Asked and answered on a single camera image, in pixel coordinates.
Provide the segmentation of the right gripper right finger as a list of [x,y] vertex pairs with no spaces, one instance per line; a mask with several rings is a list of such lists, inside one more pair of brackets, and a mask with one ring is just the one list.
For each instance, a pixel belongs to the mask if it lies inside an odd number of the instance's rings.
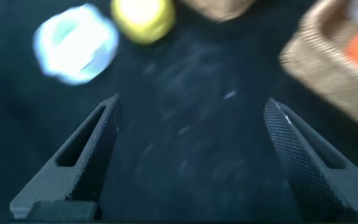
[[358,222],[358,167],[282,103],[264,121],[304,220]]

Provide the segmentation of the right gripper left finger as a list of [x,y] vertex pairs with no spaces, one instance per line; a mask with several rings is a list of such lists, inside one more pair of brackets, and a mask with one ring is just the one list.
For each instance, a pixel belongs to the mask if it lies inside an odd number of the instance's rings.
[[25,218],[35,202],[97,202],[121,120],[119,95],[102,101],[10,202],[14,218]]

